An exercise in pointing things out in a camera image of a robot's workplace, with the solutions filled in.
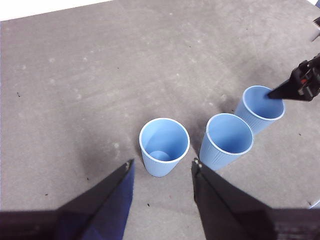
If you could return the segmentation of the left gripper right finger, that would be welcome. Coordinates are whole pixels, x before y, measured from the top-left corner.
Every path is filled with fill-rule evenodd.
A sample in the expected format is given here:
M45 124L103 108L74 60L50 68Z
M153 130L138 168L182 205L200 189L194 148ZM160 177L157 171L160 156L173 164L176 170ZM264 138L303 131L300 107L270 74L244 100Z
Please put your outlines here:
M274 240L271 208L194 158L193 197L208 240Z

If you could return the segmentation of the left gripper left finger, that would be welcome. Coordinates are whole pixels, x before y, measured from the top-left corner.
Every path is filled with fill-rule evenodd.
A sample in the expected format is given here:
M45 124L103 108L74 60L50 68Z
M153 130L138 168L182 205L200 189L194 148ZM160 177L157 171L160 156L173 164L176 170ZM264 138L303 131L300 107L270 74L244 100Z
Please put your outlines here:
M58 240L121 240L135 178L130 159L94 187L59 208Z

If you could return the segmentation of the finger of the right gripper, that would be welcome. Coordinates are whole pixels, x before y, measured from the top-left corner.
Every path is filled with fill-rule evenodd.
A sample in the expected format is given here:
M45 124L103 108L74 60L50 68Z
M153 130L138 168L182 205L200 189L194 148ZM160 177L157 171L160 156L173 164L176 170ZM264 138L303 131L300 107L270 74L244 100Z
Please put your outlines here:
M292 80L286 80L267 94L270 99L300 100L299 85Z

